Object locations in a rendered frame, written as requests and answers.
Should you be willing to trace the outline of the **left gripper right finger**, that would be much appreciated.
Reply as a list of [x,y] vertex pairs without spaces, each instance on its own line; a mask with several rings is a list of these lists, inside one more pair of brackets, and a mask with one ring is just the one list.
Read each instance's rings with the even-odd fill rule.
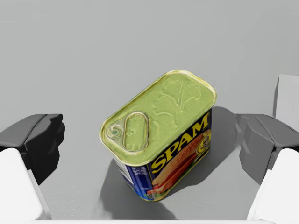
[[243,170],[260,188],[248,220],[299,220],[299,132],[263,114],[237,114]]

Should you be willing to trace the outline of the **green and blue rectangular can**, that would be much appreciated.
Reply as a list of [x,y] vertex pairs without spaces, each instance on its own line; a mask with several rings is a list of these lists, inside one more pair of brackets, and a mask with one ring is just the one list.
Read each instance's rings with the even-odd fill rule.
[[208,153],[216,91],[186,70],[171,70],[108,117],[99,132],[128,186],[160,201]]

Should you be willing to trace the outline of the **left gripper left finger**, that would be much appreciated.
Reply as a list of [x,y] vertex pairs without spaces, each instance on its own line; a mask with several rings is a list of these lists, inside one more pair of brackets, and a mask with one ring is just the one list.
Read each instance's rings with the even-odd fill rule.
[[30,115],[0,132],[0,220],[50,220],[40,185],[56,170],[62,114]]

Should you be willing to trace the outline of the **grey stand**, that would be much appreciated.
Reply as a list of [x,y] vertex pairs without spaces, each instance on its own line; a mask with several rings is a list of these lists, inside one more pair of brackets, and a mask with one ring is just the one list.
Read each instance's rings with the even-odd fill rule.
[[299,132],[299,76],[279,74],[273,117]]

